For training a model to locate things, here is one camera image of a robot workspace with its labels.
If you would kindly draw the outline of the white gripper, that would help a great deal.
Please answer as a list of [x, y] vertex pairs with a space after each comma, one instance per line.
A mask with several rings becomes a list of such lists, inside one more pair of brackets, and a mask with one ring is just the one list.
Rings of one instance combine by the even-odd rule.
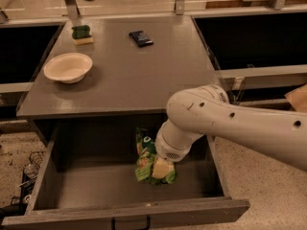
[[167, 144], [160, 130], [155, 139], [157, 157], [153, 162], [152, 177], [162, 179], [175, 170], [174, 163], [181, 161], [189, 152], [188, 149], [174, 149]]

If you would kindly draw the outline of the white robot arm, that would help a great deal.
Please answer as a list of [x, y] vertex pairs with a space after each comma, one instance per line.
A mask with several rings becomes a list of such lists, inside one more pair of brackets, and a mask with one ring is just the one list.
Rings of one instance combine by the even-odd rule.
[[181, 161], [202, 136], [214, 136], [307, 170], [304, 113], [233, 105], [214, 84], [178, 91], [166, 112], [155, 139], [157, 155], [166, 161]]

